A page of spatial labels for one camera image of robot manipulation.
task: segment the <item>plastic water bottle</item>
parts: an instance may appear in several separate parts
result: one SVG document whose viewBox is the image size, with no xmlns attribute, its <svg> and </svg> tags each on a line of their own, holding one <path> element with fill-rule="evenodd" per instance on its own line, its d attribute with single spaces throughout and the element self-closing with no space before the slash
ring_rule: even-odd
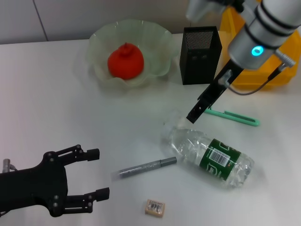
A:
<svg viewBox="0 0 301 226">
<path fill-rule="evenodd" d="M 201 131 L 181 128 L 179 116 L 164 125 L 162 136 L 185 164 L 203 168 L 229 187 L 242 186 L 254 165 L 253 159 L 219 140 Z"/>
</svg>

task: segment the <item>green bottle label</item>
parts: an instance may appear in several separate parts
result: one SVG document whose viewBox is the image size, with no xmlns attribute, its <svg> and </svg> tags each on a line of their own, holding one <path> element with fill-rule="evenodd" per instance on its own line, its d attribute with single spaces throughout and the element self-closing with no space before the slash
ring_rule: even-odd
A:
<svg viewBox="0 0 301 226">
<path fill-rule="evenodd" d="M 199 166 L 218 178 L 227 180 L 239 156 L 239 151 L 213 139 Z"/>
</svg>

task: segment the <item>eraser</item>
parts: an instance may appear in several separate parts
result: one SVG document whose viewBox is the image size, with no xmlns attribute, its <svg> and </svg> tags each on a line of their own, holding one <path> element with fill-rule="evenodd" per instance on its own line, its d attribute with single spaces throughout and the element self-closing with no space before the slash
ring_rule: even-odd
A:
<svg viewBox="0 0 301 226">
<path fill-rule="evenodd" d="M 145 214 L 151 214 L 156 217 L 163 217 L 165 203 L 148 199 L 145 207 Z"/>
</svg>

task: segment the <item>yellow container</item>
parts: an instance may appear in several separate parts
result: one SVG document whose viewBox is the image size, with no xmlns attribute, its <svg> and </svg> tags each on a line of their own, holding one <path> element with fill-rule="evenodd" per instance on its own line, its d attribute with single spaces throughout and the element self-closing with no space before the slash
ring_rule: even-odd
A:
<svg viewBox="0 0 301 226">
<path fill-rule="evenodd" d="M 223 13 L 220 28 L 223 50 L 228 48 L 229 43 L 244 24 L 244 20 L 233 8 L 229 8 Z M 292 34 L 279 49 L 292 58 L 296 62 L 296 65 L 292 68 L 286 68 L 275 79 L 270 81 L 264 89 L 283 86 L 296 75 L 301 53 L 301 40 L 298 31 L 295 31 L 295 33 Z M 224 55 L 226 55 L 223 59 L 225 61 L 223 63 L 225 64 L 230 57 L 228 54 Z M 268 76 L 280 65 L 280 63 L 280 60 L 273 55 L 258 70 L 244 70 L 232 84 L 238 89 L 256 89 L 267 80 Z"/>
</svg>

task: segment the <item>frosted glass bowl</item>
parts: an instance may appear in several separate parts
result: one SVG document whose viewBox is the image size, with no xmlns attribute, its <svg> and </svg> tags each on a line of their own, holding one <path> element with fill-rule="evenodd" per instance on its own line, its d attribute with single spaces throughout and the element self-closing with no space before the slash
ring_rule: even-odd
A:
<svg viewBox="0 0 301 226">
<path fill-rule="evenodd" d="M 110 54 L 124 43 L 136 45 L 144 58 L 144 69 L 129 80 L 113 77 L 108 69 Z M 142 85 L 148 79 L 167 74 L 172 58 L 178 55 L 172 34 L 160 25 L 144 20 L 127 19 L 103 26 L 89 40 L 87 61 L 102 83 Z"/>
</svg>

